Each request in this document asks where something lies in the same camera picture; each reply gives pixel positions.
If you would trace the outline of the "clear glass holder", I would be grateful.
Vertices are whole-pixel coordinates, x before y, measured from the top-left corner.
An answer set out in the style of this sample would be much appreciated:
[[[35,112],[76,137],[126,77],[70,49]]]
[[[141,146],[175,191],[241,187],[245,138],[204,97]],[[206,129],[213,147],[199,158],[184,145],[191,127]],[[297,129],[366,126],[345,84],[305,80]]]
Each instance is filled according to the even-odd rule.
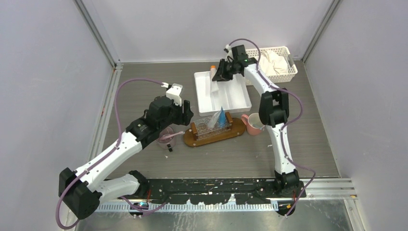
[[[219,127],[218,122],[213,128],[208,128],[207,123],[211,117],[204,117],[194,121],[197,130],[198,130],[198,141],[208,139],[215,135],[219,135],[221,133],[227,132],[231,130],[232,125],[228,126],[226,124],[224,127]]]

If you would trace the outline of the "white plastic tray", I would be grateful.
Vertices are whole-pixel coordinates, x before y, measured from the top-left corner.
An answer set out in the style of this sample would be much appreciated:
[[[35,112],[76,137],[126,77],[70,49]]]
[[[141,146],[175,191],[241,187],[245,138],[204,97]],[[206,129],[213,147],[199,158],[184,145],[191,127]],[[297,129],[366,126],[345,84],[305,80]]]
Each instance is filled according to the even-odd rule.
[[[210,90],[210,72],[194,73],[199,116],[212,116],[221,108],[230,113],[248,112],[252,103],[245,78],[234,75],[233,80],[219,82],[218,90]]]

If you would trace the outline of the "white toothpaste tube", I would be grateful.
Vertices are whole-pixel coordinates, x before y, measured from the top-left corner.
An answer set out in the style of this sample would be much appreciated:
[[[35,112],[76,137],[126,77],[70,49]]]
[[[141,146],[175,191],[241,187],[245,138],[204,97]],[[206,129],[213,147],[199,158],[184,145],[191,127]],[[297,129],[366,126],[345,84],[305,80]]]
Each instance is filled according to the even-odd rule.
[[[217,123],[218,120],[219,120],[220,114],[221,114],[221,111],[217,111],[216,113],[214,113],[214,114],[211,116],[210,120],[209,120],[208,123],[207,123],[207,127],[208,127],[208,128],[213,128],[213,127],[216,125],[216,123]]]

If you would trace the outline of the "blue toothpaste tube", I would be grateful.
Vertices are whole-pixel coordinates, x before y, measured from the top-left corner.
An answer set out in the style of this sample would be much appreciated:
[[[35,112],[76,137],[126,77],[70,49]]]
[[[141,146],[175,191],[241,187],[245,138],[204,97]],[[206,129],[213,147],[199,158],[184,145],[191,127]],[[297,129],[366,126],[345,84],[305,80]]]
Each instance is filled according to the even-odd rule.
[[[224,127],[226,125],[226,115],[225,115],[225,111],[223,110],[223,107],[221,107],[220,111],[219,111],[219,117],[218,117],[218,126],[219,127]]]

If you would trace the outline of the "purple mug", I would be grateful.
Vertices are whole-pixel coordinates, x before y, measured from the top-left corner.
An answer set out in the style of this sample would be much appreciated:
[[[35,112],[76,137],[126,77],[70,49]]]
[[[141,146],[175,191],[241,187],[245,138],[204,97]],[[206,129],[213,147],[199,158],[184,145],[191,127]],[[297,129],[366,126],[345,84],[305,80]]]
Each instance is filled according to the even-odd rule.
[[[175,136],[168,138],[168,136],[173,134],[175,134],[174,130],[171,127],[167,127],[159,134],[159,138],[156,140],[157,144],[162,149],[173,152],[173,148],[176,145],[176,138]]]

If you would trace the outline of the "brown wooden block back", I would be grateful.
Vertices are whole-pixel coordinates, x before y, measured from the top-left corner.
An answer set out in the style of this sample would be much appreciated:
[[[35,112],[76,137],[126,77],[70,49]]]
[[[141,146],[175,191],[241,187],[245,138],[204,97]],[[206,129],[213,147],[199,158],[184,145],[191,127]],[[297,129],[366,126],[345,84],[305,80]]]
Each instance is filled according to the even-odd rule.
[[[225,112],[225,118],[226,118],[226,124],[228,124],[228,126],[232,125],[233,118],[229,112]]]

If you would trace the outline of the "pink mug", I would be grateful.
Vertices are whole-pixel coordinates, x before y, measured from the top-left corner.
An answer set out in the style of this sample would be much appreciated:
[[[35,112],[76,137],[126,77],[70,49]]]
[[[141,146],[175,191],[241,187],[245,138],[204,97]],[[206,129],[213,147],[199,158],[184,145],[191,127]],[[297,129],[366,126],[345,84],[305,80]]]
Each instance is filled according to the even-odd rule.
[[[259,135],[265,128],[260,120],[259,113],[252,113],[250,115],[241,115],[241,120],[246,126],[246,131],[249,135]]]

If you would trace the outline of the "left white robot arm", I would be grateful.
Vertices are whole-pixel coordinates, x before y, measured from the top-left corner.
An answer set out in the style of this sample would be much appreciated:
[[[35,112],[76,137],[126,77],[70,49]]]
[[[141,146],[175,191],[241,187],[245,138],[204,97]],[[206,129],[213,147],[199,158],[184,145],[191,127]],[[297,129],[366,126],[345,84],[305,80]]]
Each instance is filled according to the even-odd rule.
[[[79,220],[89,217],[100,204],[120,196],[144,198],[150,185],[138,171],[130,171],[113,180],[107,177],[156,141],[164,129],[172,124],[186,126],[193,115],[188,100],[178,105],[166,96],[156,97],[144,115],[132,121],[109,148],[76,170],[67,167],[60,173],[59,197]]]

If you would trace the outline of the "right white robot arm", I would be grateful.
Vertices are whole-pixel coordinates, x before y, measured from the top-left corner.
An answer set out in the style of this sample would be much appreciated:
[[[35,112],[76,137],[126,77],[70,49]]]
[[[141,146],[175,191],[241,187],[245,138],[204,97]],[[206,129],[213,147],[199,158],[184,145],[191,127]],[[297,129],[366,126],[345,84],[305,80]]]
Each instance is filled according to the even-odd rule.
[[[275,193],[280,197],[288,197],[300,186],[296,166],[293,164],[289,147],[287,122],[289,118],[289,94],[280,89],[257,65],[256,58],[250,58],[244,45],[224,49],[227,56],[221,59],[214,81],[230,81],[234,75],[240,74],[249,80],[260,95],[259,118],[270,135],[275,155]]]

